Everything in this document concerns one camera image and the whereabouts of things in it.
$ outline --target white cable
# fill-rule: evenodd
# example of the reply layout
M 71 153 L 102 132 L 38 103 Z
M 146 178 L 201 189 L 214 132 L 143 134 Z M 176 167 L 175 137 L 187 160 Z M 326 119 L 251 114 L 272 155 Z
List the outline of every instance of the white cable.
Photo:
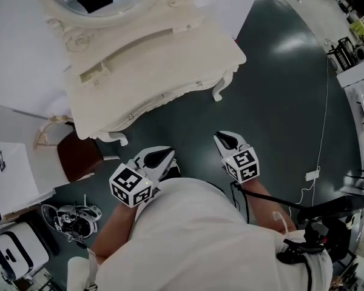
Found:
M 320 157 L 321 157 L 321 149 L 322 149 L 322 142 L 323 142 L 323 134 L 325 132 L 325 123 L 326 123 L 326 112 L 328 111 L 328 96 L 329 96 L 329 58 L 326 55 L 326 97 L 325 97 L 325 114 L 323 115 L 323 125 L 322 125 L 322 132 L 321 132 L 321 141 L 320 141 L 320 148 L 318 150 L 318 158 L 317 158 L 317 167 L 315 168 L 316 170 L 320 169 Z M 311 205 L 314 205 L 314 194 L 315 194 L 315 180 L 313 180 L 313 183 L 311 184 L 310 188 L 308 189 L 301 189 L 301 199 L 299 200 L 299 202 L 296 202 L 296 204 L 300 204 L 302 202 L 303 199 L 303 191 L 310 191 L 311 189 L 313 189 L 313 195 L 311 198 Z

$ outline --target brown chair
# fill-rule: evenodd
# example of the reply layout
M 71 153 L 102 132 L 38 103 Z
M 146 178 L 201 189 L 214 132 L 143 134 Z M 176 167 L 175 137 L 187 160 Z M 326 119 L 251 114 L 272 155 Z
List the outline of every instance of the brown chair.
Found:
M 54 116 L 44 124 L 35 137 L 34 148 L 38 146 L 55 147 L 59 161 L 68 182 L 88 178 L 94 169 L 105 160 L 119 159 L 119 156 L 103 157 L 96 142 L 92 139 L 81 140 L 75 131 L 66 135 L 58 145 L 49 143 L 47 129 L 55 123 L 72 122 L 67 116 Z

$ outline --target white vanity table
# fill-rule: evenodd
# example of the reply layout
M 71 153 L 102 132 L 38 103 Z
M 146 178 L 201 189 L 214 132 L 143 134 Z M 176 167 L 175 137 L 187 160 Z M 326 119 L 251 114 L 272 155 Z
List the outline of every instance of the white vanity table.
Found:
M 234 40 L 192 0 L 119 0 L 91 14 L 67 1 L 40 2 L 72 63 L 66 91 L 81 139 L 126 145 L 118 132 L 155 107 L 212 87 L 220 101 L 246 62 Z

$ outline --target white shirt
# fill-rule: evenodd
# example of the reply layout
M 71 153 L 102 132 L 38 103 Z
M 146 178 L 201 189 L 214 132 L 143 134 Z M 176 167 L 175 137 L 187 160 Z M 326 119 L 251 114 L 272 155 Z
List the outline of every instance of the white shirt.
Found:
M 307 290 L 306 266 L 276 258 L 287 246 L 285 236 L 246 224 L 214 186 L 178 178 L 159 188 L 161 193 L 138 211 L 129 242 L 99 267 L 99 291 Z M 288 238 L 304 241 L 303 234 Z M 306 257 L 312 290 L 328 290 L 329 255 Z

